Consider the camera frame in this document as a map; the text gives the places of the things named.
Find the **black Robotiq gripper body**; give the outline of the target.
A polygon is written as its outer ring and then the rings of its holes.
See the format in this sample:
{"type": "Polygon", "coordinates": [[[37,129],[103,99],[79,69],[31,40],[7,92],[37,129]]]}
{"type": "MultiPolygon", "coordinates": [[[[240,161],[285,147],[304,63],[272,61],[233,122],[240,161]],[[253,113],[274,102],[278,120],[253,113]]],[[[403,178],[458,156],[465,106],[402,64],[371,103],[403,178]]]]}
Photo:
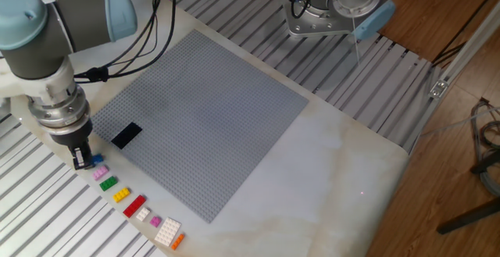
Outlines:
{"type": "Polygon", "coordinates": [[[91,134],[92,128],[92,122],[88,120],[81,128],[76,129],[74,132],[61,135],[52,134],[51,138],[60,145],[74,148],[88,141],[88,136],[91,134]]]}

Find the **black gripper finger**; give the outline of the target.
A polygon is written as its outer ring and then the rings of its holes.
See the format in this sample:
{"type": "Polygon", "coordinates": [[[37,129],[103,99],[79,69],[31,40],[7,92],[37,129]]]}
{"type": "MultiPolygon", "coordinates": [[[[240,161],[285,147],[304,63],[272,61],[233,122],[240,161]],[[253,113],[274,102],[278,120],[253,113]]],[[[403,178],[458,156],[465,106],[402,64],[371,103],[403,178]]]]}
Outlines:
{"type": "Polygon", "coordinates": [[[84,169],[87,165],[85,151],[81,147],[71,148],[73,156],[73,166],[75,170],[84,169]]]}
{"type": "Polygon", "coordinates": [[[83,167],[93,167],[94,166],[94,160],[93,160],[93,155],[91,152],[90,145],[88,144],[87,141],[85,141],[82,146],[81,146],[81,154],[83,157],[83,167]]]}

